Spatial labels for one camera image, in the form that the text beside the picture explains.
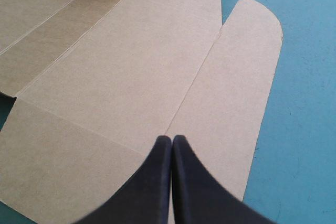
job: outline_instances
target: black object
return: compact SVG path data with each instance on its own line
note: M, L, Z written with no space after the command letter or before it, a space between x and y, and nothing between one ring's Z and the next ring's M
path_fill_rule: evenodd
M171 148L170 138L159 136L134 175L100 208L76 224L167 224Z
M184 136L176 136L172 156L176 224L271 224L224 189L196 157Z

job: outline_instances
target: blue floor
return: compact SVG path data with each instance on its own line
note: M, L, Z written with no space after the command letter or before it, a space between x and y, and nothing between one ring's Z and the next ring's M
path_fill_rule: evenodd
M222 0L223 21L238 0ZM244 202L279 223L336 223L336 0L257 0L283 46Z

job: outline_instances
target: crease line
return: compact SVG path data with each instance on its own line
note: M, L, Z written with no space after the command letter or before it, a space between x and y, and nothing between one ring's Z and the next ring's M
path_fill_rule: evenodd
M96 25L98 25L114 8L116 8L123 0L119 0L112 8L105 13L94 25L92 25L86 32L84 32L71 46L69 46L57 59L55 59L48 67L46 67L41 73L39 73L32 81L27 83L20 91L16 93L16 97L22 95L28 88L30 88L42 75L44 75L51 67L53 67L56 63L65 59L75 48L76 44Z
M42 111L44 111L44 112L47 112L47 113L49 113L49 114L51 114L51 115L53 115L53 116L55 116L55 117L57 117L57 118L59 118L59 119L62 119L62 120L64 120L64 121L66 121L67 123L71 123L71 124L73 124L73 125L75 125L75 126L81 128L81 129L83 129L83 130L85 130L85 131L88 131L88 132L91 132L91 133L93 133L93 134L95 134L95 135L98 135L98 136L102 137L103 139L105 139L105 140L107 140L107 141L109 141L109 142L113 142L113 143L116 144L116 145L122 146L122 147L124 147L124 148L126 148L126 149L128 149L128 150L131 150L131 151L133 151L133 152L135 152L135 153L138 153L141 157L146 157L146 156L143 155L142 153L140 153L140 152L138 152L138 151L136 151L136 150L134 150L134 149L132 149L132 148L129 148L128 146L125 146L125 145L123 145L123 144L121 144L121 143L118 143L118 142L116 142L116 141L114 141L114 140L112 140L112 139L109 139L109 138L107 138L106 136L103 136L102 134L100 134L100 133L98 133L98 132L95 132L95 131L93 131L93 130L91 130L91 129L87 129L87 128L81 126L81 125L78 124L78 123L74 123L74 122L72 122L72 121L69 121L69 120L63 118L62 116L56 115L56 114L54 114L53 112L51 112L51 111L49 111L49 110L47 110L47 109L44 109L44 108L42 108L42 107L40 107L40 106L37 106L37 105L35 105L35 104L32 104L32 103L30 103L30 102L28 102L28 101L26 101L26 100L24 100L24 99L22 99L22 98L19 98L19 99L20 99L21 101L23 101L23 102L25 102L25 103L27 103L27 104L29 104L29 105L35 107L35 108L38 108L38 109L40 109L40 110L42 110Z
M176 110L176 112L175 112L175 114L174 114L174 116L173 116L173 118L172 118L170 124L168 125L167 130L166 130L165 133L164 133L165 135L167 135L167 132L169 131L170 127L172 126L172 124L173 124L173 122L174 122L174 120L175 120L175 118L176 118L177 113L180 111L180 109L181 109L181 107L182 107L182 105L183 105L183 103L184 103L184 101L185 101L187 95L188 95L189 92L190 92L191 87L193 86L193 84L194 84L194 82L195 82L195 80L196 80L198 74L200 73L200 70L201 70L202 66L204 65L206 59L208 58L208 56L209 56L211 50L213 49L213 47L215 46L215 44L218 42L219 38L221 37L221 35L222 35L222 27L223 27L223 25L222 25L221 28L219 29L219 32L218 32L218 34L217 34L217 37L215 38L213 44L211 45L211 47L210 47L210 49L209 49L209 51L208 51L206 57L204 58L204 60L203 60L203 62L202 62L202 64L201 64L201 66L198 68L198 71L197 71L197 73L196 73L196 75L195 75L195 77L194 77L192 83L190 84L190 86L189 86L189 88L188 88L188 90L187 90L187 92L186 92L186 94L185 94L185 96L184 96L182 102L180 103L180 106L178 106L178 108L177 108L177 110Z
M67 7L72 1L74 0L69 0L68 2L66 2L64 5L62 5L61 8L57 9L56 11L54 11L47 19L45 19L43 22L33 26L30 30L28 30L27 32L25 32L24 34L22 34L20 37L18 37L16 40L14 40L9 46L7 46L6 48L4 48L3 50L0 51L0 57L1 55L3 55L6 51L10 50L12 47L14 47L17 43L19 43L23 38L27 37L30 33L32 33L36 28L40 27L41 25L43 25L45 22L47 22L48 20L50 20L52 17L54 17L59 11L63 10L65 7Z

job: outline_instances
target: teal surface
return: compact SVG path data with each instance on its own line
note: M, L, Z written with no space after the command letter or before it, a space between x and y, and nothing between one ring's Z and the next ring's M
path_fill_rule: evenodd
M223 21L238 0L222 0ZM279 223L336 223L336 0L257 0L283 46L244 202Z
M35 222L0 202L0 224L35 224Z

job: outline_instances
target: flattened cardboard box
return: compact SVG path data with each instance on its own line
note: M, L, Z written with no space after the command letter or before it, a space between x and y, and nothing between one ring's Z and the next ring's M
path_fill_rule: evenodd
M20 92L0 134L0 200L38 223L73 222L164 133L185 134L241 198L282 33L251 0L221 26L221 0L122 0Z
M0 200L38 223L70 223L113 195L218 35L221 0L202 1L122 0L20 91L0 134Z

